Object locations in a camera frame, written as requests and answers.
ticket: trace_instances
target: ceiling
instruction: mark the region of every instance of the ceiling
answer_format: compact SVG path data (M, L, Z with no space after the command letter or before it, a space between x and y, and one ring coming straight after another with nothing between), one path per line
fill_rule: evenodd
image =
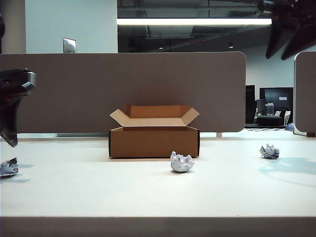
M118 0L118 18L267 18L259 0ZM119 52L228 51L267 44L270 26L118 26Z

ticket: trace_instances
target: computer monitor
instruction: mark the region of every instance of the computer monitor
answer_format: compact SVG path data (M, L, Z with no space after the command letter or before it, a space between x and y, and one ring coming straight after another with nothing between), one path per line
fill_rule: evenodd
M266 103L273 103L274 111L281 108L293 111L292 87L260 88L260 99L265 99Z

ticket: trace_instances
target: box flap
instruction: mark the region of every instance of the box flap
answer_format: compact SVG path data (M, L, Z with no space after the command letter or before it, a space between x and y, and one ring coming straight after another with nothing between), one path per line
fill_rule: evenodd
M190 108L187 105L125 105L126 112L130 118L181 118Z
M183 116L182 121L187 126L190 122L192 122L197 116L199 116L199 112L193 108L190 108Z
M126 115L115 110L110 116L123 127L185 127L199 113L187 105L131 106L125 105Z
M118 122L121 126L125 126L127 121L129 121L129 116L124 114L121 110L115 110L113 113L110 114L110 117Z

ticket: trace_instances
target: gray partition panel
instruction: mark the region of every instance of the gray partition panel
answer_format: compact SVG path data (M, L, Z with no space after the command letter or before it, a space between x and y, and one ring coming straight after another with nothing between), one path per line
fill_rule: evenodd
M295 58L295 126L302 132L316 132L316 52L302 52Z
M132 105L187 104L190 125L235 132L245 121L246 59L240 52L2 55L1 69L37 74L18 112L20 133L107 132L109 114Z

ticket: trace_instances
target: bottle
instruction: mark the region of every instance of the bottle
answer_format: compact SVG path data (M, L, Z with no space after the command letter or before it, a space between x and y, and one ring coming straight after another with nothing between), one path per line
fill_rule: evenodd
M266 106L267 109L267 115L274 115L274 104L273 103L267 103Z

